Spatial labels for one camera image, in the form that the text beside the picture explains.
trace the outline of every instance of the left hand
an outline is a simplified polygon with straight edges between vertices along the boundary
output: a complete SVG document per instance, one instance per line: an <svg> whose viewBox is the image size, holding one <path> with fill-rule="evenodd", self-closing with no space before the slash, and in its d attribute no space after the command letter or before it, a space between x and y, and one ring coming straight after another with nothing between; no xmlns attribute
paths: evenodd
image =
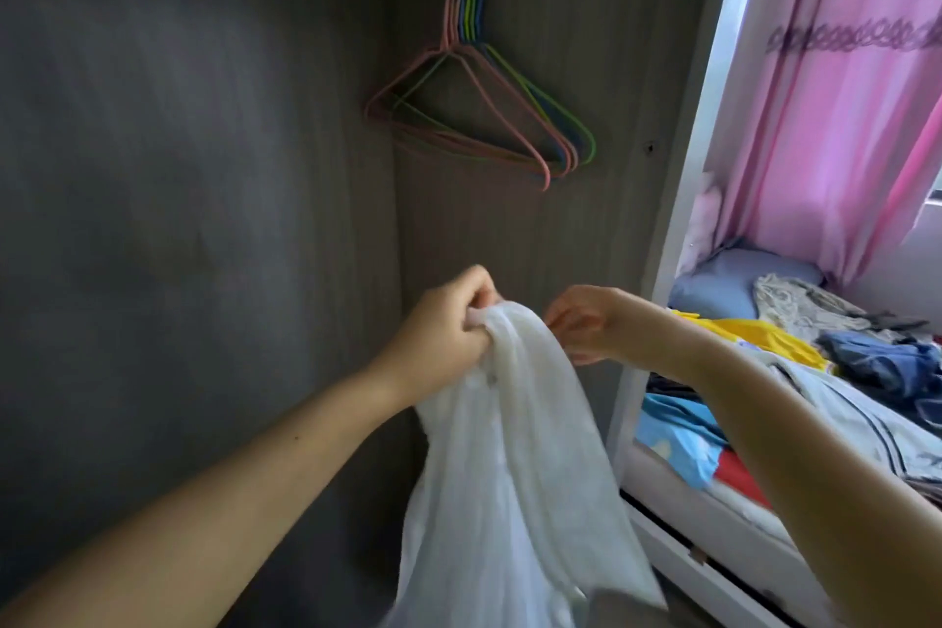
<svg viewBox="0 0 942 628"><path fill-rule="evenodd" d="M393 393L394 411L437 393L477 364L491 346L491 336L483 327L466 327L465 315L469 308L484 309L501 300L483 266L425 291L369 366Z"/></svg>

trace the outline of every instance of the red cloth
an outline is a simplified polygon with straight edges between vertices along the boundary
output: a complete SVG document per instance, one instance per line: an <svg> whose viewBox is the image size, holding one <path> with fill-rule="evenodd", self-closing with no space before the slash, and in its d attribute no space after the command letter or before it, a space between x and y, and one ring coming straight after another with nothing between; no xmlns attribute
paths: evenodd
<svg viewBox="0 0 942 628"><path fill-rule="evenodd" d="M726 447L720 454L720 466L716 468L713 478L719 479L728 487L732 487L747 499L771 509L769 500L766 499L753 476L749 474L746 465L729 447Z"/></svg>

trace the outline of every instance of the hand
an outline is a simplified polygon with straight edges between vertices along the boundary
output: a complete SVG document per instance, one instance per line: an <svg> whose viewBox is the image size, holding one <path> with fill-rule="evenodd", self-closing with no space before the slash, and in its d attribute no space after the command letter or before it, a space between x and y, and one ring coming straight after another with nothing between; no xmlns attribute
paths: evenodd
<svg viewBox="0 0 942 628"><path fill-rule="evenodd" d="M685 374L689 351L711 340L660 306L601 286L570 287L544 320L574 365L618 360L674 379Z"/></svg>
<svg viewBox="0 0 942 628"><path fill-rule="evenodd" d="M469 308L501 301L490 274L472 266L444 286L426 290L405 323L370 364L392 388L393 410L408 408L470 370L491 346L483 327L467 327Z"/></svg>

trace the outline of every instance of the mattress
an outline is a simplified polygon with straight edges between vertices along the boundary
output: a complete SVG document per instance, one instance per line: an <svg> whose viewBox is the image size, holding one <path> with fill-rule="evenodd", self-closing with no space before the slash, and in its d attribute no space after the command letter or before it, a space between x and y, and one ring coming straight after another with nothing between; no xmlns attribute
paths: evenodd
<svg viewBox="0 0 942 628"><path fill-rule="evenodd" d="M807 628L843 625L775 514L714 480L687 485L641 444L628 453L622 489L745 585Z"/></svg>

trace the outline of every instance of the right arm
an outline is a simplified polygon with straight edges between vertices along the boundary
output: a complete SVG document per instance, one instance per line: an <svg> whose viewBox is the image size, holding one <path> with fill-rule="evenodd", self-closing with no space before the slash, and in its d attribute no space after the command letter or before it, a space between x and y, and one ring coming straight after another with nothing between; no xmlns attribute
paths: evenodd
<svg viewBox="0 0 942 628"><path fill-rule="evenodd" d="M619 360L700 393L850 625L939 625L942 512L771 371L618 289L574 286L546 320L575 364Z"/></svg>

